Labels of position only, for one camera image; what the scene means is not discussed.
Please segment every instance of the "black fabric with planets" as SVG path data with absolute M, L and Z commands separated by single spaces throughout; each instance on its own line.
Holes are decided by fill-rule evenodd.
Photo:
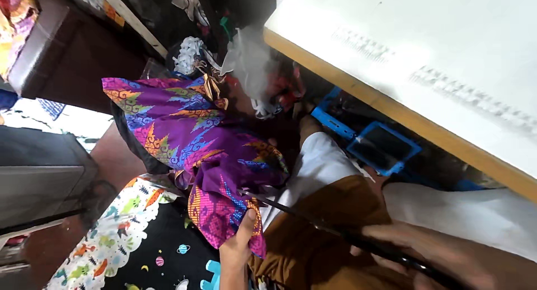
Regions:
M 213 274 L 205 270 L 205 265 L 209 260 L 220 261 L 218 250 L 192 223 L 185 228 L 185 218 L 188 214 L 181 198 L 160 204 L 157 218 L 145 229 L 147 238 L 131 252 L 129 261 L 118 269 L 116 276 L 105 279 L 103 289 L 126 289 L 125 284 L 131 284 L 139 289 L 175 290 L 183 278 L 189 279 L 188 289 L 200 289 L 201 280 L 211 282 Z M 177 252 L 181 244 L 190 246 L 185 254 Z M 158 257 L 164 260 L 162 266 L 157 266 Z

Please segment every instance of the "printed fabric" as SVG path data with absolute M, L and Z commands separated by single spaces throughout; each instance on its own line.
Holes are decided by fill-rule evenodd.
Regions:
M 265 185 L 281 185 L 287 167 L 275 147 L 226 117 L 227 100 L 215 85 L 207 75 L 196 80 L 103 79 L 104 92 L 123 109 L 137 140 L 175 170 L 179 188 L 192 185 L 189 216 L 209 243 L 219 248 L 252 208 L 257 220 L 249 246 L 264 257 L 258 203 L 237 189 L 258 193 Z
M 0 0 L 0 75 L 9 71 L 37 20 L 35 0 Z
M 44 289 L 101 289 L 105 277 L 125 266 L 131 252 L 147 238 L 144 230 L 157 218 L 158 205 L 175 201 L 164 190 L 173 186 L 167 175 L 144 174 L 117 195 L 88 234 L 78 243 Z

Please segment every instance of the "purple batik fabric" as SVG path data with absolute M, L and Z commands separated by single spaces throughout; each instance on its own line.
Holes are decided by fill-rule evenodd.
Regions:
M 193 183 L 189 215 L 209 243 L 219 248 L 253 208 L 257 220 L 249 246 L 264 257 L 259 206 L 237 189 L 259 192 L 263 185 L 283 184 L 288 177 L 285 162 L 275 147 L 227 118 L 227 101 L 211 100 L 207 89 L 203 77 L 103 79 L 104 92 L 124 110 L 129 129 L 144 148 L 176 170 L 176 184 Z

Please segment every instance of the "human hand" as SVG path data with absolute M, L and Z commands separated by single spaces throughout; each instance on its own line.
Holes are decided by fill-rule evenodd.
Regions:
M 252 254 L 248 241 L 256 223 L 256 211 L 248 209 L 237 233 L 225 241 L 220 252 L 220 289 L 246 289 L 246 263 Z
M 437 269 L 478 290 L 527 289 L 537 285 L 532 273 L 537 272 L 537 264 L 470 240 L 405 223 L 366 226 L 362 234 L 400 246 L 404 252 L 426 259 Z M 351 254 L 360 252 L 359 248 L 351 247 Z M 412 277 L 416 290 L 444 289 L 422 273 L 372 256 L 380 266 Z

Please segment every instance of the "orange fabric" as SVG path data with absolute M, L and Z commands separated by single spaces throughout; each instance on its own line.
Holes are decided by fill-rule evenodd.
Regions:
M 386 208 L 361 176 L 325 186 L 294 207 L 349 231 L 391 223 Z M 301 218 L 279 214 L 264 234 L 266 258 L 252 256 L 249 261 L 256 280 L 267 277 L 285 289 L 413 288 L 407 277 L 378 266 L 368 253 L 353 257 L 350 245 L 340 237 Z

